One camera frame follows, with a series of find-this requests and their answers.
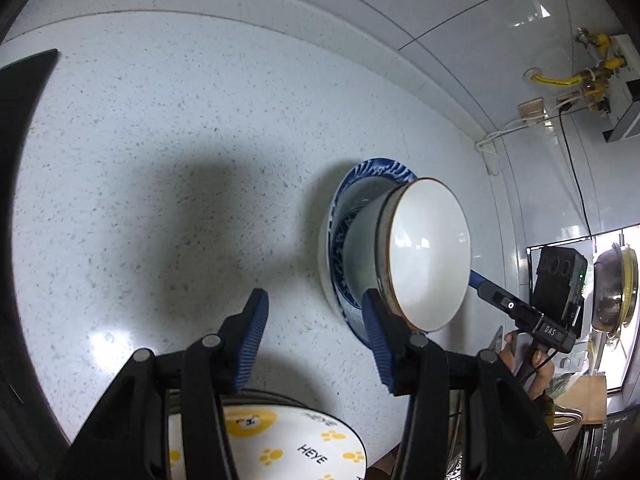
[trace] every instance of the human hand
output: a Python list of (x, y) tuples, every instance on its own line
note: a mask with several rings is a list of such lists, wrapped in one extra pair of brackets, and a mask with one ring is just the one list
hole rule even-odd
[[(516, 367), (516, 357), (514, 355), (515, 351), (515, 339), (517, 335), (517, 331), (509, 332), (505, 337), (504, 341), (506, 345), (500, 352), (500, 359), (506, 365), (506, 367), (511, 371), (511, 373), (515, 373)], [(531, 364), (534, 368), (540, 366), (542, 361), (544, 361), (548, 356), (541, 352), (540, 350), (536, 350), (535, 354), (533, 354), (533, 358), (531, 360)], [(536, 378), (529, 387), (529, 391), (527, 394), (529, 395), (529, 399), (534, 400), (537, 399), (545, 389), (549, 386), (552, 377), (554, 376), (554, 371), (556, 370), (553, 362), (549, 361), (540, 370), (536, 371)]]

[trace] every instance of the blue patterned bowl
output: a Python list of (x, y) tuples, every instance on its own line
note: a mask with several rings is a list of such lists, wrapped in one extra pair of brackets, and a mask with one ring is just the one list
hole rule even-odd
[(367, 347), (360, 305), (353, 299), (342, 272), (342, 246), (358, 211), (391, 189), (416, 180), (414, 172), (390, 158), (370, 158), (344, 177), (331, 202), (319, 237), (318, 264), (329, 304)]

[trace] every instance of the black wire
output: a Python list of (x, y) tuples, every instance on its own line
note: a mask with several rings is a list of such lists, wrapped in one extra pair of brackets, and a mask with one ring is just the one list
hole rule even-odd
[(569, 164), (571, 164), (571, 171), (574, 174), (575, 185), (578, 188), (578, 194), (580, 195), (580, 204), (582, 205), (582, 212), (584, 214), (584, 222), (587, 224), (587, 232), (589, 238), (593, 238), (591, 234), (591, 226), (589, 225), (589, 219), (587, 218), (587, 208), (584, 206), (584, 197), (582, 196), (582, 189), (578, 182), (578, 176), (575, 174), (574, 159), (571, 156), (571, 150), (569, 149), (569, 142), (566, 140), (566, 133), (564, 132), (564, 124), (562, 124), (562, 107), (558, 110), (558, 121), (560, 122), (560, 130), (562, 131), (562, 138), (564, 139), (564, 145), (566, 146), (566, 153), (569, 156)]
[(558, 350), (554, 350), (549, 357), (547, 357), (544, 361), (542, 361), (538, 366), (533, 368), (532, 371), (530, 371), (527, 375), (525, 375), (525, 377), (523, 378), (523, 380), (520, 381), (520, 383), (524, 385), (533, 374), (537, 374), (540, 371), (540, 368), (542, 368), (549, 361), (551, 361), (551, 359), (556, 357), (556, 354), (558, 354)]
[[(588, 109), (589, 109), (588, 106), (583, 106), (581, 108), (576, 108), (575, 110), (571, 110), (570, 112), (565, 113), (565, 115), (577, 114), (578, 112), (581, 112), (583, 110), (588, 110)], [(536, 124), (546, 123), (547, 121), (550, 121), (551, 119), (557, 119), (560, 116), (561, 113), (562, 112), (558, 112), (558, 115), (554, 115), (554, 116), (548, 117), (546, 119), (540, 119)]]

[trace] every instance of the white cable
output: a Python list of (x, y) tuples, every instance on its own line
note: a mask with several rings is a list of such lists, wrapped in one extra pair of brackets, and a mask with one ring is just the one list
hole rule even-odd
[[(479, 148), (479, 147), (484, 146), (485, 144), (491, 142), (492, 140), (497, 139), (498, 137), (501, 137), (501, 136), (506, 135), (506, 134), (510, 134), (511, 132), (517, 132), (518, 130), (522, 130), (523, 128), (529, 128), (530, 126), (533, 126), (534, 124), (537, 124), (535, 122), (531, 123), (531, 121), (548, 120), (550, 118), (549, 117), (549, 112), (554, 112), (554, 111), (558, 110), (561, 106), (563, 106), (563, 105), (565, 105), (567, 103), (571, 103), (571, 102), (577, 101), (577, 100), (579, 100), (581, 98), (582, 98), (582, 95), (579, 95), (579, 96), (576, 96), (576, 97), (572, 97), (570, 99), (565, 99), (564, 101), (559, 102), (556, 106), (554, 106), (553, 108), (550, 108), (544, 114), (541, 114), (541, 115), (515, 119), (515, 120), (511, 121), (510, 123), (505, 124), (503, 126), (502, 130), (497, 130), (495, 132), (491, 132), (484, 139), (478, 140), (478, 142), (476, 142), (476, 147)], [(525, 124), (523, 124), (522, 126), (518, 126), (516, 128), (507, 129), (508, 126), (511, 126), (513, 123), (517, 123), (517, 122), (524, 122)]]
[[(500, 171), (502, 170), (502, 161), (500, 160), (500, 155), (498, 155), (497, 151), (484, 148), (484, 145), (488, 144), (489, 142), (493, 142), (498, 137), (504, 136), (506, 134), (510, 134), (511, 132), (517, 132), (518, 130), (523, 130), (524, 128), (529, 128), (530, 126), (535, 126), (536, 124), (539, 124), (539, 123), (541, 123), (543, 121), (547, 121), (547, 120), (551, 119), (551, 117), (549, 117), (549, 112), (554, 112), (554, 111), (558, 110), (561, 106), (563, 106), (563, 105), (565, 105), (567, 103), (572, 103), (574, 101), (582, 99), (582, 97), (583, 97), (583, 95), (578, 95), (578, 96), (572, 97), (570, 99), (565, 99), (564, 101), (559, 102), (553, 108), (550, 108), (549, 110), (546, 110), (545, 113), (541, 114), (541, 115), (537, 115), (537, 116), (534, 116), (534, 117), (526, 117), (526, 118), (514, 119), (513, 121), (511, 121), (509, 123), (506, 123), (502, 127), (501, 130), (497, 130), (495, 132), (491, 132), (490, 134), (487, 134), (487, 136), (484, 139), (478, 140), (478, 142), (475, 142), (474, 146), (475, 146), (476, 151), (478, 153), (481, 153), (481, 154), (485, 153), (487, 155), (494, 156), (495, 160), (497, 161), (498, 168), (497, 168), (496, 171), (493, 171), (492, 168), (490, 167), (490, 165), (488, 164), (488, 162), (485, 160), (484, 164), (485, 164), (489, 174), (491, 174), (493, 176), (499, 175)], [(515, 128), (509, 128), (509, 126), (511, 126), (512, 124), (519, 123), (519, 122), (524, 122), (525, 124), (521, 124), (520, 126), (517, 126)]]

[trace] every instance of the stainless steel pot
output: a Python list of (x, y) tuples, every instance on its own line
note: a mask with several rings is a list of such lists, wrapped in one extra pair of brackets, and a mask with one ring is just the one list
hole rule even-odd
[(613, 332), (622, 314), (623, 259), (620, 246), (613, 244), (593, 265), (593, 315), (591, 325), (601, 332)]

